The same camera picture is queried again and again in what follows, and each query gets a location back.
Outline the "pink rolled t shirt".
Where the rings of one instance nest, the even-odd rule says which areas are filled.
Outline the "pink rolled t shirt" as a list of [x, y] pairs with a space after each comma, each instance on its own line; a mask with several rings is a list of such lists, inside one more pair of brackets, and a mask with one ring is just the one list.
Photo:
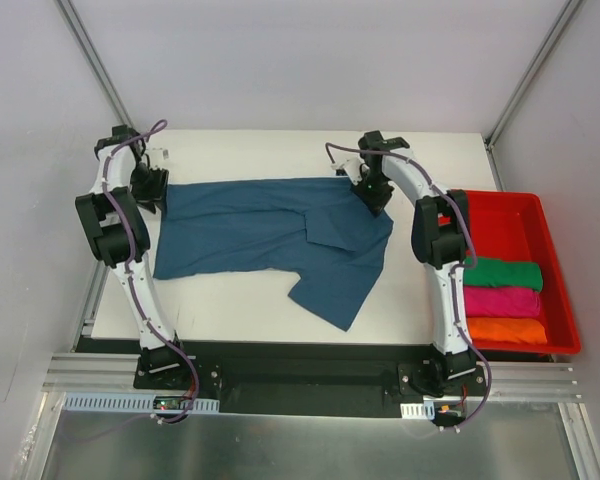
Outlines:
[[537, 318], [541, 312], [539, 293], [524, 287], [464, 288], [468, 317]]

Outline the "orange rolled t shirt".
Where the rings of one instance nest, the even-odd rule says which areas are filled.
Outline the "orange rolled t shirt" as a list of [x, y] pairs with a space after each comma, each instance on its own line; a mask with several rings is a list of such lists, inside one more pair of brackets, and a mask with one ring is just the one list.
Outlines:
[[471, 317], [467, 319], [472, 338], [480, 343], [545, 345], [545, 327], [534, 318]]

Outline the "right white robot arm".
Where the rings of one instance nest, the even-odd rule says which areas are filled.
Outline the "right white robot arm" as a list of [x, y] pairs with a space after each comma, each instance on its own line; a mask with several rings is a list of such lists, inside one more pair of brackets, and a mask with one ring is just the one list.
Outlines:
[[411, 247], [431, 289], [434, 336], [430, 358], [409, 375], [409, 385], [434, 398], [453, 394], [477, 367], [463, 287], [464, 269], [477, 263], [468, 195], [434, 181], [401, 137], [386, 139], [379, 131], [367, 132], [358, 141], [358, 152], [357, 167], [346, 172], [352, 191], [372, 214], [384, 211], [395, 188], [414, 207]]

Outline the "right aluminium frame post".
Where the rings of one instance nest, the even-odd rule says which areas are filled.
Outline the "right aluminium frame post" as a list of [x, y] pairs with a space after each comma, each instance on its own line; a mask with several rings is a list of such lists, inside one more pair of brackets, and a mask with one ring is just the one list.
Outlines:
[[561, 39], [566, 34], [571, 23], [586, 4], [584, 0], [568, 0], [563, 3], [548, 31], [541, 40], [538, 48], [531, 57], [521, 78], [516, 83], [503, 110], [498, 116], [493, 128], [484, 139], [487, 152], [492, 152], [504, 130], [512, 121], [514, 114], [521, 107], [523, 100], [531, 90], [534, 82], [539, 78], [552, 54], [558, 47]]

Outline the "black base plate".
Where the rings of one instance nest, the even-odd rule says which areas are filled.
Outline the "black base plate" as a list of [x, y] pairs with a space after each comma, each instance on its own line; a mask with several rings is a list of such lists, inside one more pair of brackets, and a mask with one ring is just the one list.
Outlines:
[[223, 413], [396, 418], [426, 397], [478, 399], [483, 367], [450, 378], [426, 345], [188, 341], [185, 363], [165, 347], [143, 351], [133, 386], [177, 395], [188, 389]]

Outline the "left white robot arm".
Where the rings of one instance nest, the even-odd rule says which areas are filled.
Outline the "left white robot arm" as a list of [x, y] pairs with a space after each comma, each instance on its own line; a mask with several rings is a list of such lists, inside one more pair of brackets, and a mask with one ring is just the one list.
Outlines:
[[198, 381], [160, 304], [150, 269], [150, 235], [141, 214], [166, 211], [169, 172], [151, 166], [147, 147], [167, 125], [161, 119], [145, 133], [118, 125], [98, 140], [96, 179], [88, 193], [75, 199], [75, 208], [94, 258], [118, 280], [138, 330], [134, 387], [193, 394]]

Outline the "green rolled t shirt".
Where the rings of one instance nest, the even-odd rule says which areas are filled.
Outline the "green rolled t shirt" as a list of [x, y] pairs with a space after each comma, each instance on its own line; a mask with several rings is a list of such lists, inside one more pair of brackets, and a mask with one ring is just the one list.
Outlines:
[[540, 292], [544, 279], [536, 263], [479, 257], [475, 268], [464, 270], [464, 284], [484, 288], [519, 287]]

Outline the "left aluminium frame post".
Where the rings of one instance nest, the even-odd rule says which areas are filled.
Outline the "left aluminium frame post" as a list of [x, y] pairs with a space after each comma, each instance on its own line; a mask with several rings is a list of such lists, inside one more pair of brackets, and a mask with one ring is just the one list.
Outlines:
[[71, 0], [54, 0], [53, 3], [117, 122], [138, 129], [81, 18], [75, 2]]

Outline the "blue t shirt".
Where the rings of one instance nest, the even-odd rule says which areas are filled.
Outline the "blue t shirt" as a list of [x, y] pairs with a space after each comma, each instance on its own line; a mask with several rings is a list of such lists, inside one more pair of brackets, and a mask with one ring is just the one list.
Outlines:
[[392, 231], [344, 177], [171, 185], [154, 276], [292, 272], [289, 298], [347, 331], [383, 271]]

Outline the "aluminium front rail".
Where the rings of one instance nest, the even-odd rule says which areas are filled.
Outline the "aluminium front rail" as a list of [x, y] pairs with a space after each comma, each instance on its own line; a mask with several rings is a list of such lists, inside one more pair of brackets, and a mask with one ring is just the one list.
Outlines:
[[[132, 390], [137, 357], [131, 354], [56, 353], [44, 392]], [[493, 362], [490, 399], [498, 402], [582, 403], [585, 395], [568, 363]]]

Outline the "red plastic bin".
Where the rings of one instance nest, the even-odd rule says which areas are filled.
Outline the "red plastic bin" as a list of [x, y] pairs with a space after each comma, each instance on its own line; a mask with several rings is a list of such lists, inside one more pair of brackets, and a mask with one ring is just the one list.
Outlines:
[[581, 342], [539, 197], [530, 193], [469, 190], [471, 237], [480, 257], [533, 262], [543, 277], [539, 322], [547, 342], [540, 345], [474, 339], [487, 351], [575, 355]]

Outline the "aluminium frame post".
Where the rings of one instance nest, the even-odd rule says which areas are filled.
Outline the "aluminium frame post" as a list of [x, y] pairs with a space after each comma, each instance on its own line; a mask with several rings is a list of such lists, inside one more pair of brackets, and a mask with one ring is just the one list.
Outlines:
[[541, 40], [538, 48], [531, 57], [521, 78], [516, 83], [503, 110], [498, 116], [493, 128], [484, 139], [487, 152], [492, 152], [504, 130], [512, 121], [514, 114], [521, 107], [523, 100], [531, 90], [534, 82], [539, 78], [552, 54], [558, 47], [561, 39], [566, 34], [571, 23], [586, 4], [584, 0], [568, 0], [563, 3], [548, 31]]
[[117, 122], [138, 129], [81, 18], [75, 2], [71, 0], [54, 0], [53, 3]]

